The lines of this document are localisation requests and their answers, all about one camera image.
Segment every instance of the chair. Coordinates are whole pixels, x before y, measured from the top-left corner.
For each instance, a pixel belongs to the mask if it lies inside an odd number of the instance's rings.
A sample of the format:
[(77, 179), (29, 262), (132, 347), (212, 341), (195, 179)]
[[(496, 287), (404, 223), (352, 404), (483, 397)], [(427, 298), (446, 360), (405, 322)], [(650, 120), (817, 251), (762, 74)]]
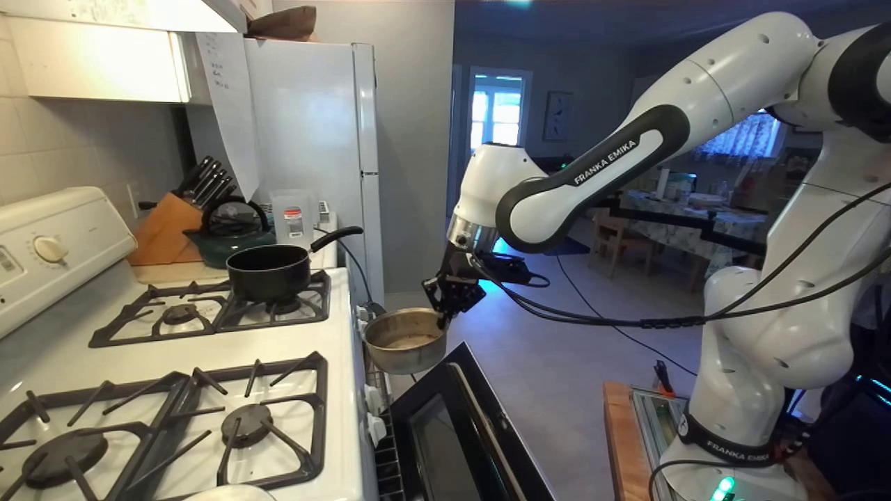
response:
[(643, 258), (646, 275), (650, 273), (650, 258), (656, 244), (629, 227), (632, 223), (622, 218), (611, 218), (607, 211), (592, 211), (592, 243), (590, 243), (590, 258), (596, 258), (596, 251), (610, 258), (607, 275), (615, 275), (615, 268), (622, 254), (638, 254)]

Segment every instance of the stove knob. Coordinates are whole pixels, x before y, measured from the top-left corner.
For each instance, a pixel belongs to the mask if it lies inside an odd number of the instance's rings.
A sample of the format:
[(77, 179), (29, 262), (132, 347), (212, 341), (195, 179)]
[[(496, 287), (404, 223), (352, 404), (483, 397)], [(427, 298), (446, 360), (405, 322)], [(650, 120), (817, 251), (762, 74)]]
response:
[(375, 449), (387, 437), (387, 424), (369, 411), (365, 411), (365, 417), (368, 417), (369, 446)]
[(381, 415), (384, 411), (384, 393), (365, 383), (365, 407), (369, 415)]
[(64, 263), (65, 248), (52, 234), (42, 234), (32, 240), (32, 254), (50, 263)]

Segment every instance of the white stove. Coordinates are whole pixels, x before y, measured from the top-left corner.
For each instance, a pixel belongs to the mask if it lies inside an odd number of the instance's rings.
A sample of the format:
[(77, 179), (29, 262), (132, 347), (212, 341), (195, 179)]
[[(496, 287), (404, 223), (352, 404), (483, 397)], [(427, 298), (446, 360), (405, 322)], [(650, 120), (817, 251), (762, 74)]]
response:
[(224, 284), (138, 284), (130, 244), (100, 190), (0, 209), (0, 501), (372, 497), (345, 269), (230, 322)]

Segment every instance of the pot handle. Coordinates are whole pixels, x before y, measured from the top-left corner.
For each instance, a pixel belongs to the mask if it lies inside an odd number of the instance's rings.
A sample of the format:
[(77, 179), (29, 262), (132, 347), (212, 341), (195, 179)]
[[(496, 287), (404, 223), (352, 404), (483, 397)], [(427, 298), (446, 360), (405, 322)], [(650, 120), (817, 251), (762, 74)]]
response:
[(326, 248), (329, 243), (343, 240), (343, 237), (349, 237), (349, 234), (361, 234), (361, 227), (358, 227), (358, 226), (336, 227), (336, 230), (330, 230), (330, 234), (326, 234), (326, 237), (317, 237), (317, 240), (309, 244), (309, 251), (315, 254), (315, 251)]

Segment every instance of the oven handle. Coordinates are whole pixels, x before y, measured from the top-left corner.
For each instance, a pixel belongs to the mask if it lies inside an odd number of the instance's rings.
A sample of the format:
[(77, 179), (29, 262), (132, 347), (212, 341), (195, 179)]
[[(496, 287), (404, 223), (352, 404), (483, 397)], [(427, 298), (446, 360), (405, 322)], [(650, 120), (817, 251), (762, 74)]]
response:
[(503, 457), (503, 451), (498, 446), (498, 437), (496, 437), (487, 415), (480, 411), (480, 407), (479, 407), (479, 401), (472, 396), (472, 387), (469, 387), (464, 369), (455, 361), (448, 361), (446, 368), (448, 368), (448, 378), (461, 387), (461, 393), (459, 393), (461, 404), (464, 404), (469, 419), (475, 424), (475, 432), (483, 440), (487, 451), (491, 451), (491, 460), (498, 463), (498, 469), (503, 472), (503, 478), (507, 478), (507, 483), (511, 490), (511, 497), (525, 497), (517, 475), (511, 472), (511, 468), (510, 468), (510, 463), (507, 463), (507, 457)]

